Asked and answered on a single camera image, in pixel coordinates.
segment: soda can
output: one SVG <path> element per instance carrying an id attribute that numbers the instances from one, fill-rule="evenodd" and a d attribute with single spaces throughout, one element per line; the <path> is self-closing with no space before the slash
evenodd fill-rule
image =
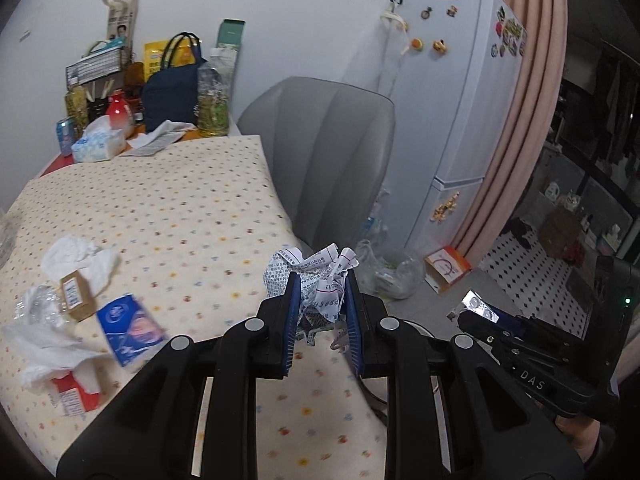
<path id="1" fill-rule="evenodd" d="M 56 124 L 56 135 L 58 136 L 58 144 L 60 145 L 60 153 L 62 156 L 71 155 L 71 146 L 76 142 L 76 132 L 74 130 L 74 120 L 71 117 L 62 119 Z"/>

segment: pink curtain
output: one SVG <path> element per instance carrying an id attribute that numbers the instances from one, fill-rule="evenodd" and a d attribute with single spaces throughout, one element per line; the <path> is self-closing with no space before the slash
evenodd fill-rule
<path id="1" fill-rule="evenodd" d="M 527 29 L 527 50 L 494 158 L 454 240 L 472 266 L 491 248 L 533 172 L 564 67 L 566 0 L 505 1 Z"/>

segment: refrigerator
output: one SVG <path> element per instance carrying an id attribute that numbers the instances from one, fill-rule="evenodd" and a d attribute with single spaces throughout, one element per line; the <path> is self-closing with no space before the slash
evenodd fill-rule
<path id="1" fill-rule="evenodd" d="M 396 108 L 380 219 L 386 249 L 427 256 L 452 242 L 478 193 L 527 37 L 503 0 L 402 0 L 395 13 L 411 47 L 387 43 L 378 86 Z"/>

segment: black and white tile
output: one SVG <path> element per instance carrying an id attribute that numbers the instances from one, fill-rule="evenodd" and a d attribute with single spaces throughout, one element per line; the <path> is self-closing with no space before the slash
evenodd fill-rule
<path id="1" fill-rule="evenodd" d="M 587 315 L 566 288 L 572 267 L 546 255 L 535 229 L 523 248 L 513 234 L 500 235 L 479 264 L 500 285 L 526 317 L 536 316 L 582 337 Z"/>

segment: patterned tablecloth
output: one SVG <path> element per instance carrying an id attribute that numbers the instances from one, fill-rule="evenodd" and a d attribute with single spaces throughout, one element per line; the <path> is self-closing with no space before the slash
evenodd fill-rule
<path id="1" fill-rule="evenodd" d="M 46 282 L 40 260 L 65 234 L 120 256 L 102 305 L 133 294 L 169 336 L 220 336 L 254 316 L 266 296 L 262 272 L 282 244 L 295 244 L 270 180 L 259 137 L 190 140 L 153 158 L 76 164 L 27 184 L 10 218 L 20 225 L 0 270 L 0 324 L 17 299 Z M 105 353 L 95 316 L 74 327 Z M 329 336 L 296 345 L 284 381 L 257 387 L 259 477 L 266 480 L 382 478 L 385 428 L 370 412 Z M 0 402 L 33 452 L 54 472 L 60 456 L 99 412 L 64 416 L 20 386 L 24 359 L 0 336 Z M 98 366 L 104 406 L 132 375 L 110 357 Z M 201 445 L 202 434 L 198 434 Z"/>

